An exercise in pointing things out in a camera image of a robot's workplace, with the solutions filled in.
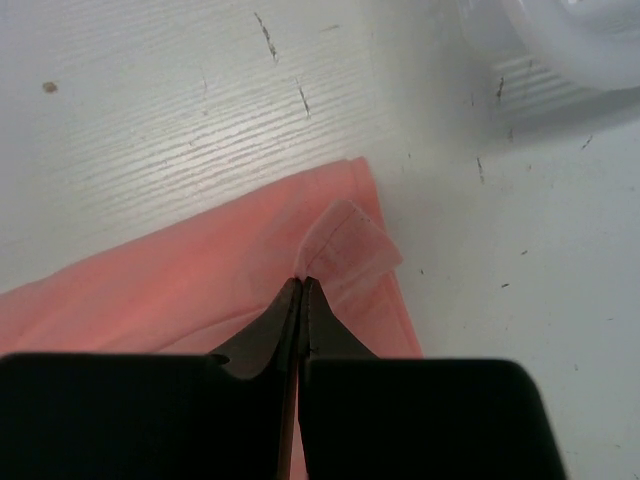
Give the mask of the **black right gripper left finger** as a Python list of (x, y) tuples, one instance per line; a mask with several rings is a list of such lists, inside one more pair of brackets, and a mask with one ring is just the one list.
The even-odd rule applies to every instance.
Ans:
[(297, 350), (302, 292), (299, 279), (287, 280), (257, 318), (208, 356), (240, 380), (258, 377), (272, 363), (287, 372), (290, 354)]

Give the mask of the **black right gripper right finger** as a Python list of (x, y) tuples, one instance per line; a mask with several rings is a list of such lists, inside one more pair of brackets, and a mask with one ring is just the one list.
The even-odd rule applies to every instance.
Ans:
[(320, 282), (303, 282), (300, 306), (299, 354), (308, 359), (376, 359), (334, 314)]

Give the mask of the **salmon orange t-shirt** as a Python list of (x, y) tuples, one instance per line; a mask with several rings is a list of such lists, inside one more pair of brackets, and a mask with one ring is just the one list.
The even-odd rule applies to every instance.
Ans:
[[(420, 347), (363, 158), (267, 185), (1, 296), (5, 479), (380, 479), (400, 451), (375, 383)], [(208, 353), (317, 279), (376, 359)]]

